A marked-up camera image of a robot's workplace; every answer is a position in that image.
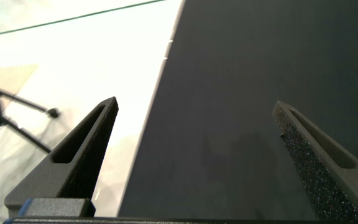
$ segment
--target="white floor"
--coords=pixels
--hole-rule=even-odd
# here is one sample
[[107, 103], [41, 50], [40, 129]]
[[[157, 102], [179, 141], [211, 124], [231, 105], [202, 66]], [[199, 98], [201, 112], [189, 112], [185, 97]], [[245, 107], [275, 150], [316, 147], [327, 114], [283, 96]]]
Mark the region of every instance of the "white floor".
[[[6, 19], [9, 8], [18, 11], [15, 7], [22, 7], [2, 2], [5, 1], [0, 0], [2, 19]], [[33, 1], [20, 1], [30, 5], [25, 13], [14, 14], [23, 18], [10, 25], [0, 22], [0, 31], [35, 21], [64, 19], [64, 13], [67, 17], [79, 16], [73, 14], [141, 1], [71, 0], [62, 6], [53, 0], [40, 2], [48, 7], [54, 4], [53, 11], [60, 14], [51, 17], [46, 13], [48, 7], [39, 4], [37, 10], [44, 12], [40, 19], [37, 10], [31, 12]], [[75, 4], [81, 10], [66, 12]], [[100, 101], [117, 97], [119, 113], [92, 198], [96, 216], [115, 217], [119, 210], [180, 5], [181, 0], [155, 2], [0, 35], [0, 67], [38, 65], [18, 95], [62, 112], [57, 120], [50, 120], [37, 111], [10, 103], [5, 115], [48, 146], [55, 147]], [[31, 21], [34, 14], [37, 19]], [[6, 194], [44, 157], [41, 150], [9, 128], [0, 130], [0, 217], [7, 218]]]

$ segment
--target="office chair base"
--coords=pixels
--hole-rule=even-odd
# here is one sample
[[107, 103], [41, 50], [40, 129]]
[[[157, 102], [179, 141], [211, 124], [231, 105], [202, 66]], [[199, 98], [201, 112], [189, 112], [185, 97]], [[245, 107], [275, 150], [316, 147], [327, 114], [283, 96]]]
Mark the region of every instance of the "office chair base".
[[58, 118], [60, 116], [60, 113], [56, 108], [52, 108], [52, 109], [48, 110], [47, 114], [49, 114], [49, 116], [51, 118]]

